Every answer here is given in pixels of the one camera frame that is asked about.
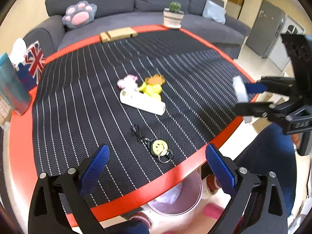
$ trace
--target sofa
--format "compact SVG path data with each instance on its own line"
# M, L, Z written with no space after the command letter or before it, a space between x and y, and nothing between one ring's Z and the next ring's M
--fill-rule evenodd
M207 0L86 0L97 5L95 20L87 25L69 30L62 24L68 6L82 0L46 0L49 18L26 34L27 45L39 41L45 57L54 52L105 32L126 26L161 25L163 9L172 1L181 3L185 15L181 21L184 29L197 34L217 46L231 58L237 58L241 46L251 31L239 20L225 15L224 25L202 17ZM222 0L212 0L224 6Z

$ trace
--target black striped mat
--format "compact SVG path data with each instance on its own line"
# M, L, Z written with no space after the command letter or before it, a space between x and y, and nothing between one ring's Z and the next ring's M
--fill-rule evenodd
M119 79L133 74L140 85L156 73L166 79L164 115L119 102ZM64 173L106 143L110 159L85 199L88 205L138 189L191 156L236 117L234 76L248 82L215 50L176 30L141 33L65 54L45 66L32 109L37 173ZM146 137L165 140L174 159L167 164L155 160L131 135L134 124Z

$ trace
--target red table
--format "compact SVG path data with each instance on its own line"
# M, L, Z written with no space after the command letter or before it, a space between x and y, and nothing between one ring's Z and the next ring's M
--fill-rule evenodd
M138 26L133 27L135 31L147 32L147 31L159 31L167 30L163 26ZM198 37L191 32L184 29L180 31L189 34L196 40L205 44L206 46L215 49L224 59L228 60L235 67L244 74L251 82L253 79L241 69L233 60L224 52L217 49L214 45L207 42L206 40ZM58 57L67 54L73 50L79 49L83 46L87 46L96 42L99 42L98 36L90 37L86 40L79 41L78 43L72 44L54 54L47 57L46 62L51 62ZM9 138L9 161L11 166L12 178L16 186L17 191L20 193L20 198L25 202L29 208L32 193L37 181L37 173L34 163L34 153L32 145L32 104L35 99L37 88L34 88L30 94L32 96L32 103L27 112L23 116L18 116L15 112L12 114L11 127L10 127L10 138ZM220 132L212 141L217 148L220 148L227 139L233 134L242 122L242 117L236 117L222 132ZM202 147L188 159L177 165L164 175L158 177L152 182L144 185L143 187L132 191L125 196L115 199L111 202L93 207L91 210L98 221L107 220L118 216L120 214L129 212L141 205L151 201L157 196L171 189L173 186L181 182L191 172L196 170L205 161L205 148ZM69 223L72 227L77 226L77 223L72 214L67 215Z

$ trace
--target teal bottle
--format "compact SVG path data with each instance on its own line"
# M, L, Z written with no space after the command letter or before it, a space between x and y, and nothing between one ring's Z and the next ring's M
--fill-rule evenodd
M18 115L23 115L32 101L7 53L0 55L0 94Z

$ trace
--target keychain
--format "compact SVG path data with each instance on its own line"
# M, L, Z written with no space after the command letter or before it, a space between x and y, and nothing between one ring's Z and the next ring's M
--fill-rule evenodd
M150 154L156 156L161 163L168 163L172 158L172 151L168 148L168 144L164 140L150 140L139 133L138 124L131 128L132 134L138 139L138 142L144 144Z

